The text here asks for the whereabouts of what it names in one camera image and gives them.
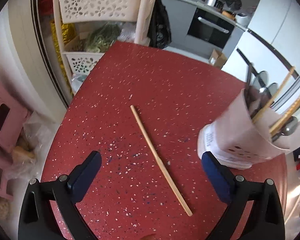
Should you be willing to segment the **plain bamboo chopstick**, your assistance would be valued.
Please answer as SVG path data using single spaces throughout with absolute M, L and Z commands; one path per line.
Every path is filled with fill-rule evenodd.
M 147 142 L 147 145 L 149 146 L 149 149 L 151 150 L 153 157 L 155 159 L 155 161 L 157 162 L 158 167 L 160 168 L 162 174 L 164 175 L 167 183 L 169 184 L 171 190 L 173 191 L 174 195 L 176 196 L 177 200 L 179 201 L 179 203 L 181 204 L 182 208 L 184 209 L 184 211 L 186 212 L 186 214 L 191 217 L 193 215 L 190 207 L 188 206 L 188 204 L 186 203 L 185 199 L 183 198 L 183 196 L 181 195 L 180 191 L 178 190 L 176 184 L 174 183 L 172 177 L 170 176 L 167 168 L 165 167 L 164 163 L 162 162 L 162 160 L 160 159 L 150 137 L 148 136 L 142 121 L 135 109 L 135 107 L 133 105 L 130 105 L 130 109 L 134 115 L 134 118 L 138 124 L 138 127 L 145 139 L 145 141 Z

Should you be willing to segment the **long bamboo chopstick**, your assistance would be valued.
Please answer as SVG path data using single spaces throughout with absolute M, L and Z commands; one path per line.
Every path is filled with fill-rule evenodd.
M 290 79 L 290 77 L 292 76 L 292 74 L 294 73 L 294 69 L 295 67 L 293 66 L 289 73 L 286 75 L 285 79 L 283 80 L 283 82 L 281 83 L 281 85 L 278 87 L 276 93 L 272 96 L 272 98 L 266 103 L 266 105 L 259 110 L 257 113 L 254 111 L 252 116 L 251 116 L 251 120 L 254 123 L 257 122 L 257 120 L 263 115 L 263 113 L 265 112 L 265 110 L 271 106 L 271 104 L 274 102 L 275 98 L 279 95 L 279 93 L 281 92 L 281 90 L 285 87 L 286 83 L 288 82 L 288 80 Z

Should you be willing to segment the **orange patterned chopstick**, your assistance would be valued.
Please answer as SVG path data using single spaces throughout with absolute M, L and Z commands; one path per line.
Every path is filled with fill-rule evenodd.
M 288 121 L 292 114 L 300 107 L 300 96 L 294 101 L 294 103 L 287 109 L 285 114 L 271 126 L 269 129 L 270 135 L 273 137 Z

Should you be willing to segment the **dark brown spoon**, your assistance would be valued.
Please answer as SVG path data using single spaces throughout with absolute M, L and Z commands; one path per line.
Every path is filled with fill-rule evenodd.
M 244 99 L 245 99 L 245 103 L 246 103 L 247 107 L 249 107 L 249 102 L 250 102 L 249 89 L 250 89 L 252 68 L 253 68 L 253 66 L 252 66 L 251 62 L 249 62 L 248 66 L 247 66 L 247 75 L 246 75 L 246 81 L 245 81 L 245 87 L 244 87 Z

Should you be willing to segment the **white utensil holder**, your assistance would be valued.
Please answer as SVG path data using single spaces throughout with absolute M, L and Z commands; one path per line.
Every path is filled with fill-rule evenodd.
M 272 109 L 267 109 L 253 123 L 244 99 L 244 91 L 230 103 L 227 109 L 212 123 L 205 125 L 198 134 L 197 154 L 210 151 L 227 167 L 246 170 L 281 154 L 290 152 L 287 137 L 272 142 L 270 126 L 280 118 Z

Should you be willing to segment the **pink plastic stool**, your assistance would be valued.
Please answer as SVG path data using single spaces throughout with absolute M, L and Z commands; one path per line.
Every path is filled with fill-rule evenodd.
M 0 83 L 0 147 L 12 152 L 31 112 L 21 105 Z

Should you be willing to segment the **cardboard box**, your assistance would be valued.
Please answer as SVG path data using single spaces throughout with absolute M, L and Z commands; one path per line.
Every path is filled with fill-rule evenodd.
M 209 64 L 221 70 L 227 60 L 227 57 L 221 51 L 214 49 L 209 58 Z

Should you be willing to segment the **white refrigerator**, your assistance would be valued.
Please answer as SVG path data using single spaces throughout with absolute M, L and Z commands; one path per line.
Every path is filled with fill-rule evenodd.
M 296 0 L 260 0 L 247 30 L 222 70 L 245 81 L 247 65 L 239 52 L 254 64 L 257 72 L 268 72 L 269 82 L 281 84 L 290 67 L 295 68 L 273 110 L 282 112 L 300 94 L 300 5 Z

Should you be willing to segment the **black built-in oven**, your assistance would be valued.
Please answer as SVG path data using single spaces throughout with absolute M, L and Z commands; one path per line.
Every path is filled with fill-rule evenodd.
M 223 49 L 234 28 L 222 18 L 197 8 L 187 34 Z

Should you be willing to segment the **beige plastic storage cart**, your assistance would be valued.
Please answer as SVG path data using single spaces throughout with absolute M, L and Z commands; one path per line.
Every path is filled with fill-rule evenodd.
M 86 51 L 83 43 L 92 34 L 106 29 L 114 40 L 125 23 L 132 25 L 130 42 L 148 46 L 155 0 L 52 0 L 56 36 L 66 76 L 88 75 L 104 54 Z

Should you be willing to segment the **black hanging bag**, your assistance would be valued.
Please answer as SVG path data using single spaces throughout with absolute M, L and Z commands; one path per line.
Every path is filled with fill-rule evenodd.
M 161 0 L 155 0 L 147 37 L 149 46 L 164 49 L 171 42 L 171 28 L 168 14 Z

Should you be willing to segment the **silver rice cooker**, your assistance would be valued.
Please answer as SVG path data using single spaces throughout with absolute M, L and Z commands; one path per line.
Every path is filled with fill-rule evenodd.
M 222 10 L 224 6 L 224 2 L 222 0 L 205 0 L 205 3 L 208 6 L 217 8 L 219 10 Z

